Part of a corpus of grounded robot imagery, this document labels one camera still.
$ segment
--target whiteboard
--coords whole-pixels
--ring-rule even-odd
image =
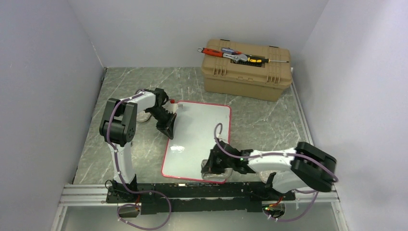
[[[162,175],[185,180],[224,183],[226,180],[203,180],[201,162],[208,159],[216,144],[214,128],[222,123],[221,138],[230,141],[231,108],[226,105],[180,101],[174,122],[174,139],[168,140]]]

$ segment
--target red wrench handle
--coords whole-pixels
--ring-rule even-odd
[[[216,56],[216,57],[222,57],[222,52],[213,50],[213,49],[209,49],[209,48],[203,48],[201,53],[208,54],[211,56]]]

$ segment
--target tan toolbox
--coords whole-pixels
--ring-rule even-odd
[[[257,46],[212,39],[207,48],[220,51],[229,47],[244,54],[290,61],[287,49],[272,46]],[[204,89],[210,92],[226,93],[277,101],[283,90],[292,83],[291,63],[270,62],[261,67],[236,64],[228,58],[205,55],[201,70],[204,74]]]

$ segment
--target white wall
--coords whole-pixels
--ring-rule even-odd
[[[327,0],[69,0],[107,67],[201,66],[213,38],[299,54]]]
[[[50,230],[103,68],[66,0],[0,3],[0,230]]]
[[[408,4],[330,0],[295,67],[352,231],[408,230]]]

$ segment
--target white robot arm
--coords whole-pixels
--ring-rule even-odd
[[[329,192],[335,182],[333,176],[305,157],[320,163],[331,173],[335,170],[337,161],[334,157],[306,142],[299,142],[295,148],[287,150],[264,152],[238,151],[217,139],[201,173],[203,178],[210,178],[212,175],[227,178],[228,174],[223,175],[227,168],[241,174],[274,170],[276,172],[269,175],[266,187],[276,194],[307,186],[320,192]]]
[[[130,152],[130,142],[136,132],[136,115],[141,112],[149,112],[157,119],[156,127],[163,134],[173,139],[173,126],[176,118],[177,104],[169,104],[169,98],[163,89],[156,88],[155,90],[144,90],[141,96],[131,99],[126,103],[121,104],[115,113],[115,118],[111,123],[110,140],[117,149],[117,161],[121,175],[125,184],[130,184],[135,180],[136,172],[132,167],[132,155]],[[106,108],[103,113],[99,133],[105,137],[109,125],[109,118],[114,107],[122,99],[109,99],[106,103]],[[115,161],[115,150],[111,145],[108,145],[112,153],[112,158]],[[115,167],[114,180],[121,182],[118,171]]]

